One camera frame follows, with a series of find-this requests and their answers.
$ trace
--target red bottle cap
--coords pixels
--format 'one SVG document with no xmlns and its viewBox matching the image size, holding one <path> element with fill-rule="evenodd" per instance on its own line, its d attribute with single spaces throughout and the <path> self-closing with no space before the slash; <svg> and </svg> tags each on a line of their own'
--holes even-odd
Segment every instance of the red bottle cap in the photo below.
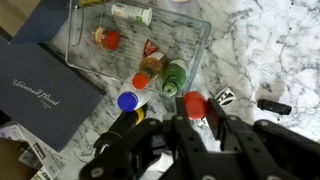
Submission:
<svg viewBox="0 0 320 180">
<path fill-rule="evenodd" d="M 116 50 L 119 46 L 119 42 L 120 42 L 120 34 L 116 31 L 110 32 L 107 39 L 108 49 L 113 51 Z"/>
<path fill-rule="evenodd" d="M 147 73 L 139 72 L 132 79 L 132 85 L 136 89 L 143 89 L 148 85 L 149 81 L 150 77 Z"/>
<path fill-rule="evenodd" d="M 208 103 L 199 92 L 188 92 L 183 100 L 190 120 L 199 120 L 206 116 Z"/>
</svg>

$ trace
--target white marble surface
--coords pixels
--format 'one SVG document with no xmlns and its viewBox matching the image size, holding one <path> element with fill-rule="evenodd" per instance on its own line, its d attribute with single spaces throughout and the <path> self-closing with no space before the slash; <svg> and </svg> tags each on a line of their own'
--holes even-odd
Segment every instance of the white marble surface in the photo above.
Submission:
<svg viewBox="0 0 320 180">
<path fill-rule="evenodd" d="M 320 3 L 316 0 L 140 0 L 171 11 L 204 19 L 213 31 L 202 56 L 192 90 L 213 97 L 228 86 L 237 100 L 225 108 L 253 123 L 268 119 L 312 140 L 320 138 Z M 65 29 L 53 44 L 65 47 Z M 67 167 L 58 179 L 78 179 L 91 157 L 91 147 L 119 114 L 119 84 L 95 75 L 86 76 L 107 91 L 92 115 L 60 153 Z M 261 111 L 260 98 L 292 106 L 289 116 Z M 158 95 L 150 101 L 150 117 L 166 112 Z M 198 128 L 210 150 L 217 149 L 208 129 Z"/>
</svg>

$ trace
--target glass tray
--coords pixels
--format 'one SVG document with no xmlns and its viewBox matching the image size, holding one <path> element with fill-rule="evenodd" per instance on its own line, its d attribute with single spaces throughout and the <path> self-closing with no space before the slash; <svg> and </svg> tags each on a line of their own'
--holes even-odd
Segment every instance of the glass tray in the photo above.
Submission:
<svg viewBox="0 0 320 180">
<path fill-rule="evenodd" d="M 211 31 L 211 24 L 157 7 L 125 1 L 126 4 L 137 7 L 153 8 L 152 21 L 147 26 L 113 16 L 111 14 L 112 3 L 81 8 L 71 5 L 71 0 L 65 56 L 67 64 L 88 73 L 131 83 L 126 82 L 126 79 L 138 71 L 145 42 L 150 39 L 169 60 L 176 58 L 185 60 L 187 81 L 177 95 L 189 91 Z M 98 26 L 118 31 L 121 34 L 120 44 L 116 51 L 99 47 L 93 43 L 92 31 Z M 151 82 L 147 89 L 163 94 L 162 83 L 160 77 Z"/>
</svg>

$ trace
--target blue bottle cap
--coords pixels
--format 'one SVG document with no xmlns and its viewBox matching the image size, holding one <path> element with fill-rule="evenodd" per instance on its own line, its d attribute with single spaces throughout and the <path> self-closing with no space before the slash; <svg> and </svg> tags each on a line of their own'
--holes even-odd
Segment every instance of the blue bottle cap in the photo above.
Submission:
<svg viewBox="0 0 320 180">
<path fill-rule="evenodd" d="M 129 91 L 122 93 L 118 98 L 118 106 L 125 112 L 134 111 L 138 105 L 137 96 Z"/>
</svg>

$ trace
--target green bottle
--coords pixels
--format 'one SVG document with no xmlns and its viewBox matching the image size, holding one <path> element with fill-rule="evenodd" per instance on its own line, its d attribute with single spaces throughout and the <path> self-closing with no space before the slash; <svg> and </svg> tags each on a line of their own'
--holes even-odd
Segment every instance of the green bottle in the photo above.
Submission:
<svg viewBox="0 0 320 180">
<path fill-rule="evenodd" d="M 186 82 L 187 66 L 184 60 L 175 59 L 171 61 L 165 68 L 162 74 L 163 86 L 162 91 L 167 96 L 173 96 L 178 92 L 178 89 Z"/>
</svg>

